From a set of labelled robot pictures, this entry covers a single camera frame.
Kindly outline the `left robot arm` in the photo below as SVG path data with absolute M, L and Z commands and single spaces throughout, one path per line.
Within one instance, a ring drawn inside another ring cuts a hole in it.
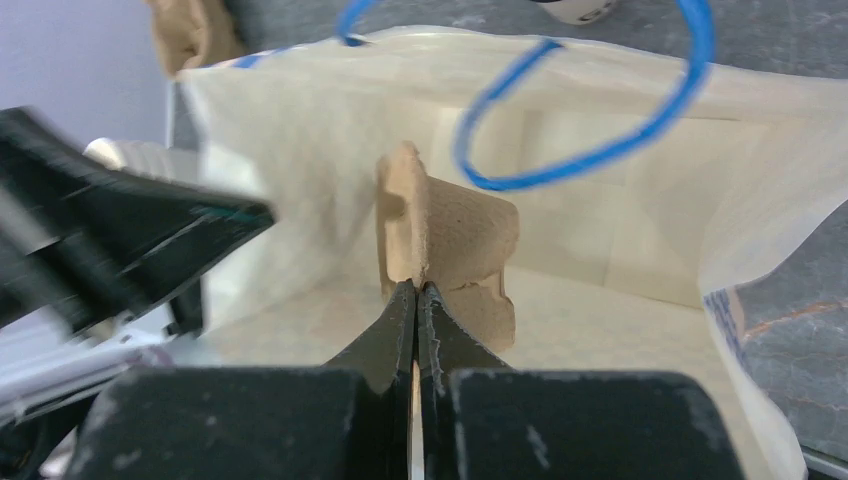
M 243 196 L 107 167 L 1 113 L 1 475 L 36 479 L 94 398 L 197 336 L 202 277 L 274 222 Z

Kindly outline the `white paper coffee cup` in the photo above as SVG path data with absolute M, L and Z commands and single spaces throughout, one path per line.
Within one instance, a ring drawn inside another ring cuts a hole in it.
M 552 17 L 569 25 L 586 25 L 607 16 L 617 0 L 533 0 Z

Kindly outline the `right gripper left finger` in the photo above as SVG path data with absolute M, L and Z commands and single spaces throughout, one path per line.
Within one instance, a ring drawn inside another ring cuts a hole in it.
M 95 400 L 70 479 L 408 479 L 417 291 L 318 367 L 135 367 Z

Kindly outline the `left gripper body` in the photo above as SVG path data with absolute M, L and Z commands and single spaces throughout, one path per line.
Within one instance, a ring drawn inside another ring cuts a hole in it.
M 1 322 L 52 309 L 73 334 L 161 305 L 204 326 L 201 279 L 274 223 L 261 201 L 111 170 L 28 110 L 1 113 Z

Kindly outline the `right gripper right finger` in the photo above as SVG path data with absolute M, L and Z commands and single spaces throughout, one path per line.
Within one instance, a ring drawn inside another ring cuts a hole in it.
M 428 479 L 739 479 L 720 414 L 666 371 L 516 370 L 459 325 L 437 286 L 417 300 Z

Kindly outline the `paper takeout bag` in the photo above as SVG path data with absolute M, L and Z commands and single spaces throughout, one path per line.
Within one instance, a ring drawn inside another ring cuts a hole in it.
M 415 145 L 435 178 L 511 202 L 518 367 L 661 369 L 715 399 L 751 479 L 801 479 L 785 415 L 748 373 L 736 288 L 772 273 L 847 198 L 847 84 L 714 67 L 644 147 L 512 192 L 454 163 L 475 98 L 536 40 L 435 26 L 324 40 L 185 70 L 200 179 L 268 201 L 276 224 L 205 278 L 223 360 L 328 360 L 383 308 L 377 164 Z

